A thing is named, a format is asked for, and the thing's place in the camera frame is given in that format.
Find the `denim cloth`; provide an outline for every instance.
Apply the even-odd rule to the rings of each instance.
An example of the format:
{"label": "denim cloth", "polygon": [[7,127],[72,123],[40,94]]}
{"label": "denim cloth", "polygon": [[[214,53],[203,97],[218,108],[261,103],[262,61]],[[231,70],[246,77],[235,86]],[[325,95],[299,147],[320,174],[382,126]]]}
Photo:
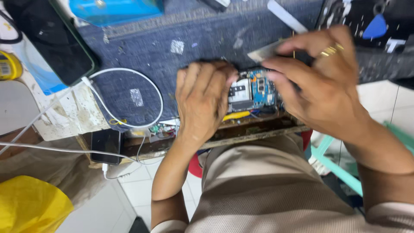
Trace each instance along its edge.
{"label": "denim cloth", "polygon": [[[291,35],[291,29],[267,9],[268,0],[232,0],[224,13],[215,13],[196,0],[168,0],[165,15],[128,24],[100,28],[79,28],[89,47],[101,60],[101,68],[124,67],[145,74],[159,88],[164,99],[160,121],[178,116],[175,100],[176,73],[192,61],[226,59],[239,70],[257,66],[247,53]],[[315,28],[323,0],[278,0],[308,29]],[[171,52],[171,44],[182,45]],[[152,85],[130,72],[102,74],[94,80],[105,104],[119,119],[142,125],[153,121],[160,110]],[[138,89],[142,104],[131,98]],[[105,118],[112,117],[101,103]],[[126,131],[128,127],[111,125]]]}

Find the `electronic components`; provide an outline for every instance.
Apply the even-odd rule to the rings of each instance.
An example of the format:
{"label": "electronic components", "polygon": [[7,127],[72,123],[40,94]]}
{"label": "electronic components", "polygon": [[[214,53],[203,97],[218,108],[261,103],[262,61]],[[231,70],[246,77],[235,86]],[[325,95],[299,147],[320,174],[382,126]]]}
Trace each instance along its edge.
{"label": "electronic components", "polygon": [[239,80],[230,88],[229,112],[276,107],[277,91],[265,72],[267,69],[258,68],[239,73]]}

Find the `phone screen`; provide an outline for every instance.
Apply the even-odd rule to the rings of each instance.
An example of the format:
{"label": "phone screen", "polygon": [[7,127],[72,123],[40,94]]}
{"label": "phone screen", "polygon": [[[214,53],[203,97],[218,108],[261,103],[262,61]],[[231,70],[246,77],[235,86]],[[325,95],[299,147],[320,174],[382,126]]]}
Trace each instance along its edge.
{"label": "phone screen", "polygon": [[48,0],[6,0],[4,6],[65,85],[92,70],[93,61]]}
{"label": "phone screen", "polygon": [[[92,150],[120,153],[122,142],[122,133],[113,129],[104,129],[92,133]],[[99,163],[108,163],[117,165],[121,162],[121,158],[112,155],[102,155],[97,153],[91,154],[91,160]]]}

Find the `plastic chair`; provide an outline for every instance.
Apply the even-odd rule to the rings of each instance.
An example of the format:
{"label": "plastic chair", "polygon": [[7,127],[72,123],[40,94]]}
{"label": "plastic chair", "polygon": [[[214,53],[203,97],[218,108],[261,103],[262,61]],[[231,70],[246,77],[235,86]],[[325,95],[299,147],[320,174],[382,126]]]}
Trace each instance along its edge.
{"label": "plastic chair", "polygon": [[[407,147],[408,150],[411,151],[414,155],[414,139],[408,135],[407,133],[403,132],[401,129],[396,127],[395,125],[384,122],[384,126],[387,127],[395,136]],[[351,189],[353,189],[356,193],[358,193],[361,197],[363,196],[362,193],[362,185],[361,182],[345,171],[342,167],[337,165],[336,163],[332,162],[329,158],[325,157],[324,154],[328,147],[333,142],[334,138],[325,135],[322,142],[320,143],[319,147],[311,146],[312,155],[321,162],[324,166],[326,166],[329,170],[332,171],[337,177],[339,177],[345,184],[347,184]]]}

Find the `gold ring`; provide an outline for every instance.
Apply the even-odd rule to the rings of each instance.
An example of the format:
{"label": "gold ring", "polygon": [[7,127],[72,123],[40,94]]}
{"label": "gold ring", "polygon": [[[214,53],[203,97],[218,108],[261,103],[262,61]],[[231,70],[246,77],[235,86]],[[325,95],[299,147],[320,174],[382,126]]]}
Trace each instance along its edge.
{"label": "gold ring", "polygon": [[340,44],[336,43],[335,45],[333,45],[333,46],[329,46],[329,47],[327,47],[326,49],[324,49],[324,50],[320,53],[320,55],[321,55],[321,56],[328,57],[328,56],[333,55],[333,54],[335,54],[336,52],[338,52],[338,49],[344,50],[344,47],[342,47],[342,45],[340,45]]}

